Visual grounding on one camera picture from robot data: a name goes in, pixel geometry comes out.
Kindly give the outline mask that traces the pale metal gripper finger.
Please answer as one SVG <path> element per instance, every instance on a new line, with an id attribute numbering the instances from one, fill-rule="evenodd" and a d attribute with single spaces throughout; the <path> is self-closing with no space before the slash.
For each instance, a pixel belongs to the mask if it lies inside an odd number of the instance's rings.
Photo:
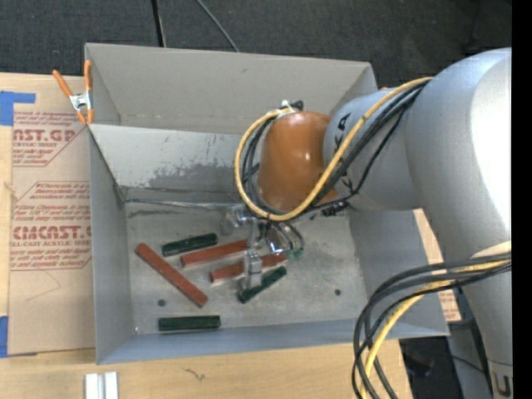
<path id="1" fill-rule="evenodd" d="M 230 235 L 237 228 L 248 223 L 249 215 L 241 207 L 232 207 L 224 212 L 224 216 L 219 222 L 219 228 L 222 235 Z"/>
<path id="2" fill-rule="evenodd" d="M 241 279 L 241 288 L 248 290 L 262 285 L 262 259 L 253 250 L 246 253 L 244 259 L 244 277 Z"/>

